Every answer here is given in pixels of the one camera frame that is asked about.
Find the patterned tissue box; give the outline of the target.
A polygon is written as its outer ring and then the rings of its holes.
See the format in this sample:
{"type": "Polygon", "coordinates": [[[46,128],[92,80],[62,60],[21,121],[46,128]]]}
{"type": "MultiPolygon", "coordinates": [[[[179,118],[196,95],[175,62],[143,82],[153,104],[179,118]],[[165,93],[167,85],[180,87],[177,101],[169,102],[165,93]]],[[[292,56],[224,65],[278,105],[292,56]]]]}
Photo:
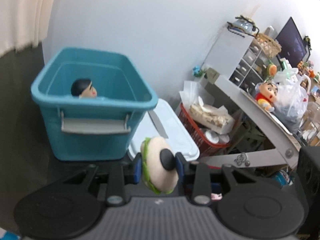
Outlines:
{"type": "Polygon", "coordinates": [[[232,130],[235,120],[228,114],[224,106],[219,109],[205,105],[205,109],[207,111],[204,111],[199,104],[194,103],[190,106],[188,113],[193,120],[218,134],[228,134],[232,130]]]}

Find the computer monitor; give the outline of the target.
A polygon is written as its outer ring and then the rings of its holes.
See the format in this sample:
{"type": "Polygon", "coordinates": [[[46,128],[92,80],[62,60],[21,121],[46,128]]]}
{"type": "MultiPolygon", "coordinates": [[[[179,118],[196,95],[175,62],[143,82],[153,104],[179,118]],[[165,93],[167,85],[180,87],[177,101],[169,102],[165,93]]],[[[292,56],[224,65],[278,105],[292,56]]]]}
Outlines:
{"type": "Polygon", "coordinates": [[[293,68],[296,68],[307,54],[303,39],[292,17],[288,19],[281,29],[276,37],[276,41],[281,46],[281,51],[277,57],[279,59],[287,59],[293,68]]]}

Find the clear plastic bag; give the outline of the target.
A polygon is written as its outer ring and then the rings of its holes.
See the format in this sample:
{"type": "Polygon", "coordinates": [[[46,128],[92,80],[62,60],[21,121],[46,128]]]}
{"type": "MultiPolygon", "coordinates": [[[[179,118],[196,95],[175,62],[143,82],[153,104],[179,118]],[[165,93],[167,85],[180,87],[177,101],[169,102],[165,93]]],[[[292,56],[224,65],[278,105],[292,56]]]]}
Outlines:
{"type": "Polygon", "coordinates": [[[298,72],[298,68],[285,69],[277,72],[272,79],[278,87],[274,114],[292,134],[300,128],[310,94],[310,78],[298,72]]]}

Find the white drawer organizer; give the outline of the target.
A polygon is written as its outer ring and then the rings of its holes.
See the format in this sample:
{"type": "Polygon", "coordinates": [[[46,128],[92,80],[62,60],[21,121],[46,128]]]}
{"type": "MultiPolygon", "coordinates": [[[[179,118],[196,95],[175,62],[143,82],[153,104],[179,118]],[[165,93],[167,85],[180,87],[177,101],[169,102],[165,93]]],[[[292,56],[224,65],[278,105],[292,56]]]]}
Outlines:
{"type": "Polygon", "coordinates": [[[213,69],[237,87],[252,95],[263,78],[255,70],[261,54],[253,36],[224,27],[217,36],[203,67],[213,69]]]}

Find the blue green small toy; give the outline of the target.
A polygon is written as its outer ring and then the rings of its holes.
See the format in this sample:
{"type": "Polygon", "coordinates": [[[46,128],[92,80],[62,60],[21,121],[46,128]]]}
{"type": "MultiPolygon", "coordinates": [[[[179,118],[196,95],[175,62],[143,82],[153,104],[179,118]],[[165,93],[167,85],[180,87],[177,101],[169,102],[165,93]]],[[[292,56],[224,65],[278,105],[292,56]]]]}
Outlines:
{"type": "Polygon", "coordinates": [[[200,65],[196,65],[192,68],[194,77],[202,77],[206,73],[206,68],[202,68],[200,65]]]}

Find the teal plastic storage bin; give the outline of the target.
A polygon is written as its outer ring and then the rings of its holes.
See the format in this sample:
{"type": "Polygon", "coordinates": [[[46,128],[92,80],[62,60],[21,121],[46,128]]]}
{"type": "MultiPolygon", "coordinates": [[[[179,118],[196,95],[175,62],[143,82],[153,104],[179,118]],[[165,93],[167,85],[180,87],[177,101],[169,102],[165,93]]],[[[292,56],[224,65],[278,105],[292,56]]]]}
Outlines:
{"type": "Polygon", "coordinates": [[[144,115],[158,102],[125,55],[76,47],[50,59],[33,81],[31,96],[61,161],[121,159],[144,115]],[[91,79],[97,97],[72,96],[77,79],[91,79]]]}

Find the woven wicker basket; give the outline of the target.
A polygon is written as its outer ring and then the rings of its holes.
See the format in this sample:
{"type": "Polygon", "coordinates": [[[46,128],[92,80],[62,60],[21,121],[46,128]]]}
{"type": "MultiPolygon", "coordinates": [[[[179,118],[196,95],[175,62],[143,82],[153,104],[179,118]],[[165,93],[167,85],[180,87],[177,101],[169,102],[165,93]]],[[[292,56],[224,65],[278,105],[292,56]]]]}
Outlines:
{"type": "Polygon", "coordinates": [[[281,52],[281,45],[268,35],[257,33],[255,39],[269,59],[274,58],[281,52]]]}

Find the red plastic basket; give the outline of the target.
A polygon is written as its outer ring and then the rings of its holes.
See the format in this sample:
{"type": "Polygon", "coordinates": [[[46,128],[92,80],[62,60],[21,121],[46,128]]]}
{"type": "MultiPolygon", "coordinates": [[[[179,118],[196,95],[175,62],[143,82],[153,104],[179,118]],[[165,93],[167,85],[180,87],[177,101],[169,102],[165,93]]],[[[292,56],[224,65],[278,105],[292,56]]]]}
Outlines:
{"type": "Polygon", "coordinates": [[[216,155],[220,150],[224,151],[226,148],[231,146],[230,142],[227,144],[214,144],[210,142],[201,130],[199,123],[195,122],[189,115],[188,111],[183,106],[183,103],[180,103],[180,109],[178,118],[190,134],[195,144],[198,146],[200,150],[200,157],[216,155]]]}

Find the white bin lid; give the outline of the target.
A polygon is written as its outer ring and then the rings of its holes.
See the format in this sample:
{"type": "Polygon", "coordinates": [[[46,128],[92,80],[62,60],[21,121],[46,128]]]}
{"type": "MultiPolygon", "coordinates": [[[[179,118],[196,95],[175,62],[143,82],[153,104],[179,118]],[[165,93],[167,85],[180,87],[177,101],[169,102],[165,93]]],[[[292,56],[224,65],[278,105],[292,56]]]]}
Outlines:
{"type": "Polygon", "coordinates": [[[200,156],[200,150],[183,126],[172,107],[159,99],[154,110],[148,111],[129,144],[128,155],[132,160],[140,152],[141,143],[146,137],[163,137],[172,152],[180,152],[187,161],[194,161],[200,156]]]}

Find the Shin-chan plush red shirt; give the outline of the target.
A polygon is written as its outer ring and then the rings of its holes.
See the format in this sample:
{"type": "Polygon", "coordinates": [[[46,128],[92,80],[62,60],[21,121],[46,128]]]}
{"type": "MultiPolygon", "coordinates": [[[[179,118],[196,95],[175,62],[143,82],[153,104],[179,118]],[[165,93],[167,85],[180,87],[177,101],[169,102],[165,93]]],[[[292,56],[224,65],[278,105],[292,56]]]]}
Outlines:
{"type": "Polygon", "coordinates": [[[257,104],[265,111],[271,113],[274,111],[274,103],[277,100],[278,87],[272,82],[263,82],[256,85],[255,100],[257,104]]]}

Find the Shin-chan figure teal pajamas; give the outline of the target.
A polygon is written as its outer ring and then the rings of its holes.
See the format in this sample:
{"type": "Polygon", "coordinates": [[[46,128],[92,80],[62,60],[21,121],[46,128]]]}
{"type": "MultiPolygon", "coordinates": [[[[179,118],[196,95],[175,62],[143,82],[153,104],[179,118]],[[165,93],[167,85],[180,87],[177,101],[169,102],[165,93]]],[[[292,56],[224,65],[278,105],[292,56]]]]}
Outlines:
{"type": "Polygon", "coordinates": [[[71,95],[78,98],[96,98],[98,94],[91,79],[77,79],[72,83],[71,95]]]}

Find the plush burger toy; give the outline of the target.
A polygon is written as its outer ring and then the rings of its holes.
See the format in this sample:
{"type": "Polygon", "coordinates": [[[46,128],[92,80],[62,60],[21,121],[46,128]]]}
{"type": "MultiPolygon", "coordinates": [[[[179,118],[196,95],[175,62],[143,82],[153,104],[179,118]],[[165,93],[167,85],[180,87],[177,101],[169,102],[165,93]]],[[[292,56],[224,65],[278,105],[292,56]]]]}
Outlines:
{"type": "Polygon", "coordinates": [[[154,193],[170,194],[178,182],[176,159],[163,137],[146,138],[140,147],[143,181],[154,193]]]}

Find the white desk shelf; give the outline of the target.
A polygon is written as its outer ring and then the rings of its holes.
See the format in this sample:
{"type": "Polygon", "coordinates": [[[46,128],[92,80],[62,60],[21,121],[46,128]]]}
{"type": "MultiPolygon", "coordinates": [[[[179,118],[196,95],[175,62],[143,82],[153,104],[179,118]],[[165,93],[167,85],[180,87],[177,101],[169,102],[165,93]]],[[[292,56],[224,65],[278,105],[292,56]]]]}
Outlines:
{"type": "Polygon", "coordinates": [[[232,113],[241,110],[272,144],[269,150],[241,151],[238,154],[203,157],[202,162],[217,167],[231,164],[239,168],[268,166],[287,166],[291,170],[297,168],[300,143],[292,135],[287,134],[250,94],[236,87],[225,76],[218,77],[214,84],[203,77],[200,79],[200,84],[214,97],[214,106],[224,105],[232,113]]]}

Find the cream curtain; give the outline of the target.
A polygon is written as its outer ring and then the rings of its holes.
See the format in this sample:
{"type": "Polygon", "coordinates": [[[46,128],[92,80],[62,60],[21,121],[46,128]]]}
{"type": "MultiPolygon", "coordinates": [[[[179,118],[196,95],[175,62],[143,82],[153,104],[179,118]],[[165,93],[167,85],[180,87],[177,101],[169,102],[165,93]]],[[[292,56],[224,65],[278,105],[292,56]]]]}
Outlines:
{"type": "Polygon", "coordinates": [[[1,0],[1,56],[37,47],[48,34],[54,0],[1,0]]]}

